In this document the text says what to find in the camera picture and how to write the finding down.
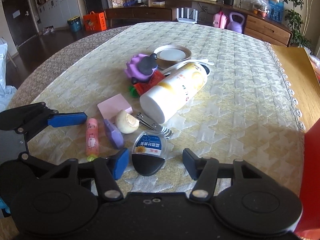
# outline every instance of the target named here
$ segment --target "purple plastic object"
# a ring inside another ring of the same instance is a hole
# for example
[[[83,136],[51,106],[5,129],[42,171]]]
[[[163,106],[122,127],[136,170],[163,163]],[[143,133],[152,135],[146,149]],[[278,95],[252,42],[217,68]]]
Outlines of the purple plastic object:
[[[232,18],[233,15],[238,15],[239,17],[242,18],[242,21],[240,23],[235,22]],[[230,18],[230,22],[227,26],[227,29],[234,31],[234,32],[237,32],[237,33],[242,33],[242,25],[244,24],[244,16],[240,13],[232,12],[232,13],[230,13],[229,18]]]
[[[157,67],[152,69],[152,73],[150,75],[145,75],[141,73],[138,69],[138,63],[143,59],[143,57],[147,57],[148,55],[138,54],[131,58],[129,62],[127,62],[127,69],[124,70],[127,77],[132,79],[136,78],[138,82],[147,82],[153,75],[153,73],[157,70]]]
[[[110,140],[112,146],[118,150],[122,149],[124,146],[124,140],[121,132],[108,119],[104,119],[103,123],[104,123],[104,132],[106,133],[106,136]]]

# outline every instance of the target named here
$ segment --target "cartoon pig print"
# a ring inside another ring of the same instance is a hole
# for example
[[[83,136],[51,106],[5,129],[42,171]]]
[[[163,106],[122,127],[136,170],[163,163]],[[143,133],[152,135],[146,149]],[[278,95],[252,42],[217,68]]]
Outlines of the cartoon pig print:
[[[89,134],[89,139],[88,139],[87,145],[88,145],[89,149],[96,147],[96,145],[97,145],[96,139],[94,138],[93,133]]]

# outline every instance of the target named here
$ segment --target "blue trash can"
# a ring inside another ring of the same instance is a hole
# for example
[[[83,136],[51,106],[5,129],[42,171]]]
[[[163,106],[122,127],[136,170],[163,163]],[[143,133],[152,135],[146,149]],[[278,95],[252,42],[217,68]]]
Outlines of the blue trash can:
[[[68,25],[69,25],[70,30],[72,32],[75,33],[77,31],[81,30],[80,16],[73,17],[73,18],[69,19],[67,22],[68,22]]]

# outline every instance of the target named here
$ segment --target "white bottle cap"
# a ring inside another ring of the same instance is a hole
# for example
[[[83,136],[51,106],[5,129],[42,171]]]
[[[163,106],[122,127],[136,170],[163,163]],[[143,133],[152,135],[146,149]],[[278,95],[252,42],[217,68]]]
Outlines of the white bottle cap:
[[[158,124],[167,122],[179,109],[174,95],[164,87],[154,86],[140,97],[143,112]]]

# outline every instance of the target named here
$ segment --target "orange gift box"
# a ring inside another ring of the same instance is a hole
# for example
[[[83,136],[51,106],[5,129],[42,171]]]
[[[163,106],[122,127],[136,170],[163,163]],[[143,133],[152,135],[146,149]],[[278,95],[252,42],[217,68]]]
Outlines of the orange gift box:
[[[104,31],[107,29],[104,13],[91,12],[83,16],[86,31]]]

